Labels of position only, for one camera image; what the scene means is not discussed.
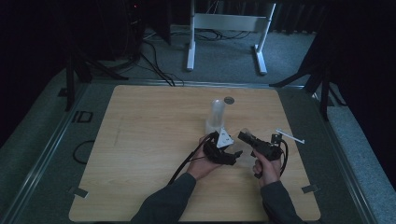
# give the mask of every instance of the forearm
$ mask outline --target forearm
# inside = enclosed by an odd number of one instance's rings
[[[261,188],[262,205],[271,221],[276,224],[304,223],[294,209],[282,182],[276,181]]]
[[[150,195],[132,218],[134,224],[177,223],[195,188],[190,174],[181,175],[172,185]]]

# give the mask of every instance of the hand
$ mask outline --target hand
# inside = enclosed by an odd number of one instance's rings
[[[257,160],[253,166],[253,172],[259,174],[262,172],[262,177],[259,179],[260,187],[264,187],[271,183],[274,183],[280,178],[280,159],[276,161],[268,161],[262,154],[256,149],[253,149],[254,155]]]
[[[201,143],[204,138],[205,137],[200,138],[199,143]],[[190,162],[189,168],[187,168],[187,173],[192,175],[196,180],[204,178],[209,175],[210,172],[221,166],[221,164],[216,164],[205,156],[204,145],[195,152],[192,160],[193,161]]]

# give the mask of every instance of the white metal stand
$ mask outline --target white metal stand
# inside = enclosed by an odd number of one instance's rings
[[[275,3],[271,4],[270,13],[266,17],[203,14],[195,13],[195,0],[191,0],[191,40],[187,60],[187,70],[192,71],[194,69],[195,29],[234,30],[262,33],[259,44],[254,46],[254,53],[256,54],[260,74],[267,74],[262,47],[264,46],[265,38],[267,37],[275,6]]]

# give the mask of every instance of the table top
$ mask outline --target table top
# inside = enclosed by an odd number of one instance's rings
[[[115,88],[78,186],[89,195],[75,197],[70,219],[129,221],[198,146],[205,135],[211,102],[228,96],[234,103],[225,107],[225,130],[236,144],[244,146],[244,153],[234,166],[223,165],[197,182],[180,221],[267,220],[252,172],[251,147],[236,136],[244,128],[264,141],[270,141],[277,128],[291,133],[277,92],[165,86]],[[310,183],[296,143],[284,139],[290,153],[281,180],[297,214],[304,220],[318,220],[314,193],[302,191]]]

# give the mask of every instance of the plastic bottle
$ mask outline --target plastic bottle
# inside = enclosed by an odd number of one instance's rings
[[[224,127],[224,107],[222,100],[214,100],[211,104],[210,113],[205,121],[205,133],[213,133],[217,131],[220,133],[221,128]]]

